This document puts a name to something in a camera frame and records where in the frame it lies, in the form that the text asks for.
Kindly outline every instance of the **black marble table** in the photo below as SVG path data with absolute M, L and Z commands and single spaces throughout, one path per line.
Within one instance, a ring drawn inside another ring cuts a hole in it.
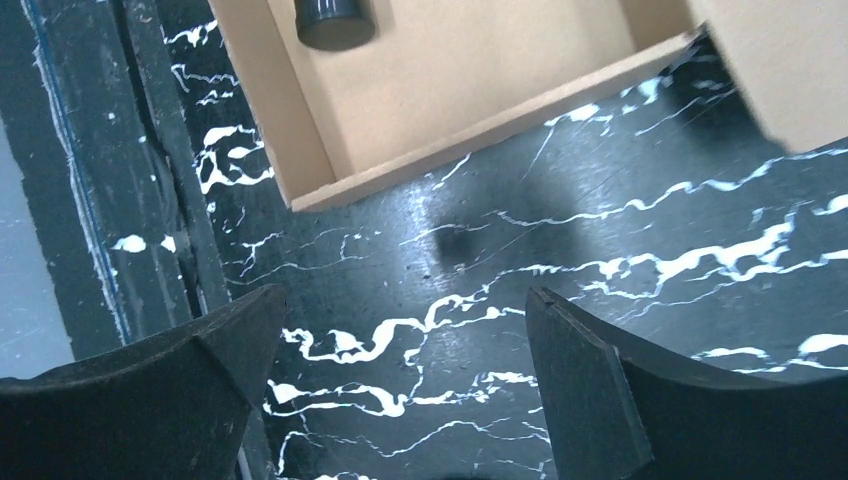
M 708 39 L 614 98 L 293 214 L 205 1 L 158 8 L 227 287 L 289 291 L 264 405 L 278 477 L 556 478 L 524 328 L 535 285 L 724 368 L 848 370 L 848 142 L 764 140 Z M 142 227 L 116 225 L 98 246 L 113 280 L 173 250 L 149 222 L 151 248 L 118 248 Z

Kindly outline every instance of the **brown cardboard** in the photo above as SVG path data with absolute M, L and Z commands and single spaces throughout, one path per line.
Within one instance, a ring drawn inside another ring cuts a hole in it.
M 309 50 L 291 0 L 210 0 L 294 210 L 355 201 L 656 74 L 686 0 L 371 0 L 377 37 Z
M 848 133 L 848 1 L 698 1 L 767 137 L 802 152 Z

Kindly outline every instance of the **black cylindrical object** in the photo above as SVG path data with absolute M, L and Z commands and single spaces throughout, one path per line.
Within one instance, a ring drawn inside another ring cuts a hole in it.
M 297 36 L 307 47 L 338 52 L 367 43 L 374 22 L 362 0 L 294 0 Z

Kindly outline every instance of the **cardboard box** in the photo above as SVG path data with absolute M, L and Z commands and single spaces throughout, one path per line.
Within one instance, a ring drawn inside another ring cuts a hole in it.
M 704 22 L 769 137 L 845 135 L 848 2 L 369 0 L 378 34 L 302 45 L 292 0 L 210 0 L 286 203 L 358 200 L 656 75 Z

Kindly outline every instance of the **black bottle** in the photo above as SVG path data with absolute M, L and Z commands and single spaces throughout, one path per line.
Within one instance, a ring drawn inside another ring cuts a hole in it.
M 307 47 L 338 52 L 367 43 L 374 23 L 361 0 L 294 0 L 297 36 Z

